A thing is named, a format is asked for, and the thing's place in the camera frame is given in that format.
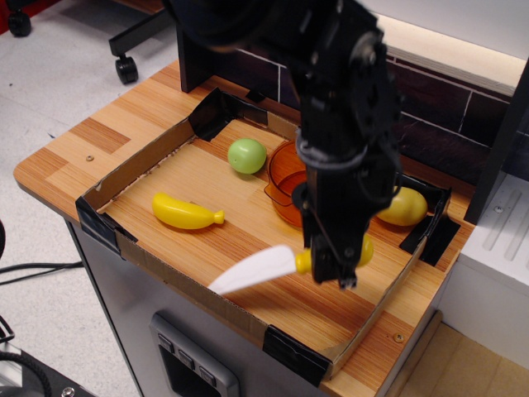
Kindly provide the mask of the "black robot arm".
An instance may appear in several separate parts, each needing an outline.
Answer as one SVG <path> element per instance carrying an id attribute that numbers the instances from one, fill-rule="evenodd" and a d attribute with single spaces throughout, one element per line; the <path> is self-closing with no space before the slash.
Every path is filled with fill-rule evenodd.
<path id="1" fill-rule="evenodd" d="M 356 285 L 364 235 L 401 186 L 392 127 L 401 98 L 376 17 L 355 1 L 170 1 L 201 47 L 257 50 L 284 65 L 300 104 L 306 179 L 293 191 L 317 283 Z"/>

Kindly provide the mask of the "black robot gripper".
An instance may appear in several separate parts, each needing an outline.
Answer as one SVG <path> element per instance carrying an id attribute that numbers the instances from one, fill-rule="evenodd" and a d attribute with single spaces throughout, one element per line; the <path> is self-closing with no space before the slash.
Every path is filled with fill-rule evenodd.
<path id="1" fill-rule="evenodd" d="M 345 158 L 328 155 L 302 137 L 295 145 L 307 180 L 294 190 L 293 201 L 302 214 L 304 244 L 311 249 L 312 278 L 318 284 L 338 280 L 341 289 L 354 289 L 369 223 L 402 184 L 397 144 L 383 136 Z"/>

